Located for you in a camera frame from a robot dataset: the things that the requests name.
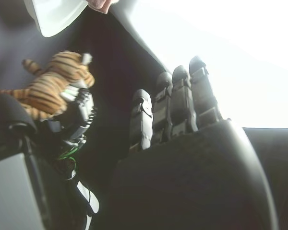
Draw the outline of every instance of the gray wall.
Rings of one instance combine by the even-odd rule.
[[[58,35],[45,38],[23,0],[0,0],[0,88],[16,89],[28,84],[33,77],[22,68],[22,60],[46,64],[54,53],[68,49],[79,25],[81,18]]]

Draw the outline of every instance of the tiger body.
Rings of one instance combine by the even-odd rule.
[[[67,102],[60,93],[71,83],[84,80],[87,87],[95,83],[88,70],[88,61],[81,62],[81,55],[74,52],[55,54],[47,64],[46,70],[34,61],[23,61],[24,68],[36,76],[25,89],[0,90],[16,98],[34,120],[44,120],[62,114],[67,109]]]

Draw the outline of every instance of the tiger head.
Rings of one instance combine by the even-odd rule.
[[[70,51],[59,52],[48,63],[47,71],[60,74],[70,83],[84,80],[87,87],[91,87],[95,83],[95,79],[88,69],[91,61],[92,56],[88,53],[81,56]]]

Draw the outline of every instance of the dark background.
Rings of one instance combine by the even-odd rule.
[[[150,94],[163,68],[112,15],[87,8],[63,32],[44,38],[22,1],[0,0],[0,88],[22,88],[33,77],[24,58],[41,65],[59,51],[90,52],[98,108],[88,142],[78,156],[79,174],[103,202],[115,165],[127,156],[130,100],[139,88]],[[270,181],[281,229],[288,230],[288,129],[245,129]]]

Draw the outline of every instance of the stuffed tiger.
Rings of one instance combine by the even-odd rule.
[[[25,89],[0,90],[15,97],[34,120],[45,120],[62,114],[67,109],[67,102],[60,96],[68,85],[84,80],[87,87],[95,83],[88,70],[92,56],[64,51],[55,54],[47,64],[46,70],[34,61],[26,59],[23,67],[36,78]]]

